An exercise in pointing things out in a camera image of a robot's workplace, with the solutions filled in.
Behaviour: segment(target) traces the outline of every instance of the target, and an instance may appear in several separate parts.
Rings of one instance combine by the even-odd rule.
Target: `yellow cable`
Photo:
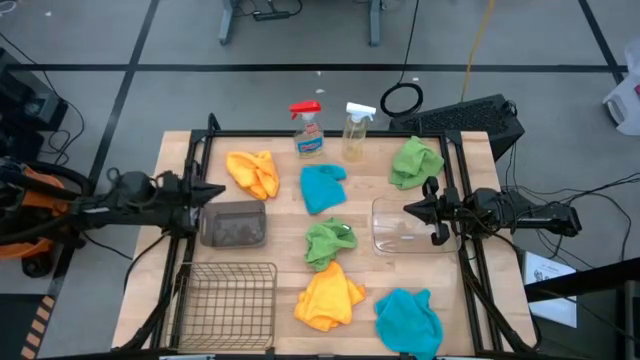
[[[484,35],[484,31],[487,28],[487,23],[489,23],[489,18],[491,17],[491,12],[493,11],[493,6],[495,4],[496,4],[495,0],[489,0],[489,7],[487,7],[487,11],[485,11],[484,13],[484,19],[482,19],[482,25],[480,25],[480,30],[478,30],[478,32],[476,33],[476,41],[473,43],[471,54],[469,54],[467,71],[464,75],[464,85],[462,85],[462,95],[460,95],[460,102],[464,101],[464,93],[467,92],[467,86],[469,86],[469,79],[471,78],[471,64],[473,63],[473,57],[476,54],[476,49],[478,48],[480,39],[482,39],[482,35]]]

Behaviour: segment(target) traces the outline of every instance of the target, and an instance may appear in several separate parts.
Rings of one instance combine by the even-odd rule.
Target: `bottle label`
[[[322,137],[313,140],[301,141],[298,143],[298,152],[312,153],[322,147]]]
[[[318,125],[316,125],[315,123],[306,124],[304,126],[304,129],[306,130],[307,134],[313,134],[314,132],[318,131]]]

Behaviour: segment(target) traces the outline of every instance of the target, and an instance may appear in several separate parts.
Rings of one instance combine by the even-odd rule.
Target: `table leg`
[[[220,45],[225,45],[229,42],[229,32],[231,31],[231,21],[233,20],[233,6],[236,0],[222,0],[223,12],[222,21],[220,23],[220,34],[218,40]]]
[[[381,0],[369,1],[369,46],[380,45],[380,7]]]

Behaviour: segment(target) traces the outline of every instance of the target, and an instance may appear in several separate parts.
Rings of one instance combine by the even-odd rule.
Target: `cleaning spray bottle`
[[[298,114],[302,115],[302,129],[296,131],[293,135],[296,152],[301,158],[311,158],[322,153],[324,132],[315,118],[315,115],[321,110],[320,103],[313,100],[289,106],[291,120],[295,120]]]
[[[360,161],[364,156],[364,140],[367,137],[367,121],[373,121],[376,108],[347,103],[347,123],[342,133],[342,156],[347,161]]]

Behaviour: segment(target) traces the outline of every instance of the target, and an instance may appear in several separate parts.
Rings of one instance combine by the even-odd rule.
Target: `wire basket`
[[[261,350],[274,343],[272,263],[190,263],[179,272],[165,346],[185,352]]]

